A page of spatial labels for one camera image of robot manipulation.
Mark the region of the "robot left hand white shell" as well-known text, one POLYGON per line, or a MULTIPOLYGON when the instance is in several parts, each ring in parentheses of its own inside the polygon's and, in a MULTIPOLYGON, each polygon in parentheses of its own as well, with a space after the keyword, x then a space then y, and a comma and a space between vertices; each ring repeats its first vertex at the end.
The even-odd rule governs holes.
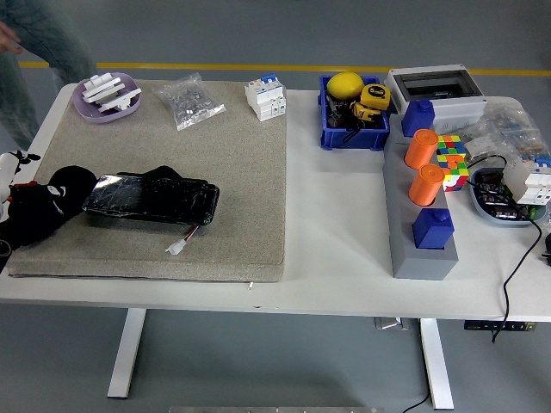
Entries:
POLYGON ((12 188, 16 184, 27 184, 31 182, 26 177, 20 177, 22 169, 32 162, 40 161, 41 156, 28 151, 9 151, 1 155, 1 219, 7 212, 7 203, 11 196, 12 188))

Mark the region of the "person's right hand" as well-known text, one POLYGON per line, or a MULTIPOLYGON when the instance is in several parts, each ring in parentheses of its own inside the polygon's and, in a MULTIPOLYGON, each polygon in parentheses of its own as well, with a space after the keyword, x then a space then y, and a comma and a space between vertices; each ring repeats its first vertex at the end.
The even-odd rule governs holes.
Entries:
POLYGON ((0 53, 18 55, 22 52, 23 47, 21 46, 21 39, 16 34, 15 30, 4 22, 0 22, 0 53))

